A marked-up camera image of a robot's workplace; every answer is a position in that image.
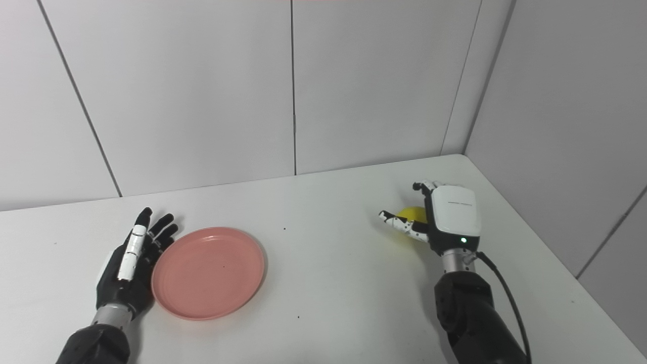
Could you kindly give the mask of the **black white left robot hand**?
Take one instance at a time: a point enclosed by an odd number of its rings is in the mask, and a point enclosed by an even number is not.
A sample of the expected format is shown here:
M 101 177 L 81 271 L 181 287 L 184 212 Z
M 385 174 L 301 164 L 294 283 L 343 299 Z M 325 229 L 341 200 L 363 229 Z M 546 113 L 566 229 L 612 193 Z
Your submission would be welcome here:
M 128 246 L 132 231 L 129 231 L 123 243 L 116 247 L 97 283 L 96 308 L 107 304 L 121 304 L 128 308 L 132 319 L 139 316 L 153 304 L 152 274 L 160 256 L 175 242 L 174 234 L 179 226 L 174 222 L 175 216 L 168 213 L 160 217 L 152 226 L 150 221 L 152 209 L 146 207 L 138 215 L 134 225 L 145 228 L 142 233 L 143 246 L 135 265 L 130 281 L 118 279 L 118 272 Z

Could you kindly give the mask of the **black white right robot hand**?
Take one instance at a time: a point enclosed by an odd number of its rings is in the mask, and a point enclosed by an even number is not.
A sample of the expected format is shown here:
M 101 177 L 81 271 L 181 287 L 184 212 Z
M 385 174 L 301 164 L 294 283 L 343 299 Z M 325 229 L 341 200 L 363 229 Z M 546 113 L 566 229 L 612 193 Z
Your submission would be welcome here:
M 381 221 L 408 237 L 428 243 L 439 255 L 453 249 L 478 251 L 482 223 L 474 191 L 428 180 L 414 183 L 412 189 L 424 196 L 427 221 L 407 219 L 386 210 L 379 212 Z

